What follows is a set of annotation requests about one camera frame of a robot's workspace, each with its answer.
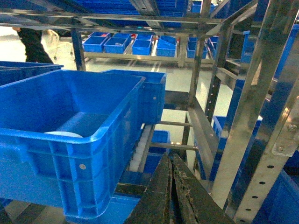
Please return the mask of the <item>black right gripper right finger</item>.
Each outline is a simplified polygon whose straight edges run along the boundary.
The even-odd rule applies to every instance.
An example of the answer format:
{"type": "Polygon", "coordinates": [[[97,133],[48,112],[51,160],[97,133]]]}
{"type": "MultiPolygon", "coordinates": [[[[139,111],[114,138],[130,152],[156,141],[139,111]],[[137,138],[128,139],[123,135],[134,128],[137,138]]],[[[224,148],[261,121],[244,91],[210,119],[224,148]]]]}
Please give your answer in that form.
{"type": "Polygon", "coordinates": [[[172,167],[181,224],[234,223],[177,154],[173,155],[172,167]]]}

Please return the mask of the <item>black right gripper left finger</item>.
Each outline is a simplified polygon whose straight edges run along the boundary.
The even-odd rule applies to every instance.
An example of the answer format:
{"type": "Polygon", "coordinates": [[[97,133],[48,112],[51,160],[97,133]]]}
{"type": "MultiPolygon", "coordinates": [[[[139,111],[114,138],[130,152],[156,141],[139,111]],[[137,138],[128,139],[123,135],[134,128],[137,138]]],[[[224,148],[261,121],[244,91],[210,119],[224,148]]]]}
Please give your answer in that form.
{"type": "Polygon", "coordinates": [[[140,201],[124,221],[126,224],[168,224],[172,188],[172,163],[164,153],[140,201]]]}

